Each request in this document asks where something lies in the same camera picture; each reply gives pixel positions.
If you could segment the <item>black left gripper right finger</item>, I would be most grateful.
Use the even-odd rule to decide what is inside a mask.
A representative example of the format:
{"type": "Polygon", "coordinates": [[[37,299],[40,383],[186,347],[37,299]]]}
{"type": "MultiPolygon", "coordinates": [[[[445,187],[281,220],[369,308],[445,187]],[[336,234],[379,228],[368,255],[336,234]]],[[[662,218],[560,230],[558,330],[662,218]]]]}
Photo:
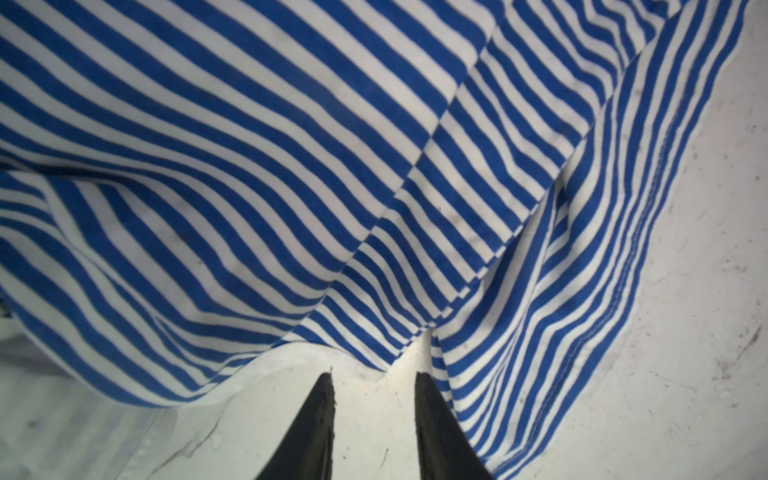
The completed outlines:
{"type": "Polygon", "coordinates": [[[419,372],[415,380],[415,426],[422,479],[492,479],[470,446],[434,379],[424,372],[419,372]]]}

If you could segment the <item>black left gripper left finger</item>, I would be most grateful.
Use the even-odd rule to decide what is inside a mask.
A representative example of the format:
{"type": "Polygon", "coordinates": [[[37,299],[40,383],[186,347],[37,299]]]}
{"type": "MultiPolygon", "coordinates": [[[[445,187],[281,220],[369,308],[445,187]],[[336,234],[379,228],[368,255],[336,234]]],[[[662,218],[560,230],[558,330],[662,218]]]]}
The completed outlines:
{"type": "Polygon", "coordinates": [[[321,374],[258,480],[325,480],[332,477],[335,391],[321,374]]]}

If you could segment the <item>blue white striped tank top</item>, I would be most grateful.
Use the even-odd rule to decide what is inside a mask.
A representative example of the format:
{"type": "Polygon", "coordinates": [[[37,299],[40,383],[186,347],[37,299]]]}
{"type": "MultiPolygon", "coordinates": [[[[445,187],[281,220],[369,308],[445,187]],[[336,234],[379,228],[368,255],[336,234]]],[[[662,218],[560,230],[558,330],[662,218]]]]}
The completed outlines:
{"type": "Polygon", "coordinates": [[[1,475],[420,335],[511,479],[623,332],[743,1],[5,1],[1,475]]]}

